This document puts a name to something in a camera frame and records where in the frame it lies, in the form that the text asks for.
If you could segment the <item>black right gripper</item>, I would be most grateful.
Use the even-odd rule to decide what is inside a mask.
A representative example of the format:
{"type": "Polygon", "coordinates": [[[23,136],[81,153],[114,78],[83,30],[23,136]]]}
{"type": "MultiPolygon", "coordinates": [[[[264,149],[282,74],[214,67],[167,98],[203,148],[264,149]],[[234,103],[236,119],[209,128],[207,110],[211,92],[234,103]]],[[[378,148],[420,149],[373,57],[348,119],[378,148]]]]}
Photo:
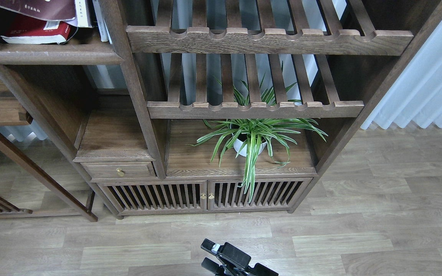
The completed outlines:
{"type": "Polygon", "coordinates": [[[204,239],[201,249],[214,255],[222,264],[204,258],[201,266],[216,276],[277,276],[278,273],[260,263],[249,266],[251,256],[226,242],[224,245],[204,239]]]}

